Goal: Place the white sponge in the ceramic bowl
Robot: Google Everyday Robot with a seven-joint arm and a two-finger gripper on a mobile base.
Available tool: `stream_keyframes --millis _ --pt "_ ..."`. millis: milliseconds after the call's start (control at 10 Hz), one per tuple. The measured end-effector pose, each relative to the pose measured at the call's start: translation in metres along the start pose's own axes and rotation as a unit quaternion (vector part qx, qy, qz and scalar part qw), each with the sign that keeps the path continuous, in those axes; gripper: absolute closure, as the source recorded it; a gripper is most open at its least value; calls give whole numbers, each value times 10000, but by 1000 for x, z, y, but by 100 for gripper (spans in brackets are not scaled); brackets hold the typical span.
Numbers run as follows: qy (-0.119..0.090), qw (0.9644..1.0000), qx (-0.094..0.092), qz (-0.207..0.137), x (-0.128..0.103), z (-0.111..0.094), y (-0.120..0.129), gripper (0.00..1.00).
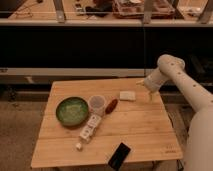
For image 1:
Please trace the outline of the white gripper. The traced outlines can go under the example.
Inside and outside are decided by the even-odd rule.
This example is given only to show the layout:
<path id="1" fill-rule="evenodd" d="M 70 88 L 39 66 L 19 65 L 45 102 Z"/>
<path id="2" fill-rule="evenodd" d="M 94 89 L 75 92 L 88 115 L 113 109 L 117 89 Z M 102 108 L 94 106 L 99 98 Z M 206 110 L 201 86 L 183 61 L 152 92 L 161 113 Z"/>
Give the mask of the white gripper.
<path id="1" fill-rule="evenodd" d="M 154 97 L 153 92 L 157 92 L 168 80 L 169 78 L 165 74 L 163 74 L 159 69 L 155 69 L 144 79 L 144 81 L 137 81 L 136 85 L 145 86 L 150 91 L 148 93 L 149 102 L 152 102 Z"/>

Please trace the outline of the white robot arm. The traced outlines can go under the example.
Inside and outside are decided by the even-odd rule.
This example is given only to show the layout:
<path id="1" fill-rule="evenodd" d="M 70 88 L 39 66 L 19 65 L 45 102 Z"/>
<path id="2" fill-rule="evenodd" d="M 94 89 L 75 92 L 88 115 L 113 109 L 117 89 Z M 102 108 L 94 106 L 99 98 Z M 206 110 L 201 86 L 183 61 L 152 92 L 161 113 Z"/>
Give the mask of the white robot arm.
<path id="1" fill-rule="evenodd" d="M 176 85 L 195 111 L 189 127 L 183 171 L 213 171 L 213 94 L 187 75 L 184 68 L 183 59 L 161 55 L 157 68 L 138 84 L 150 93 L 157 92 L 168 80 Z"/>

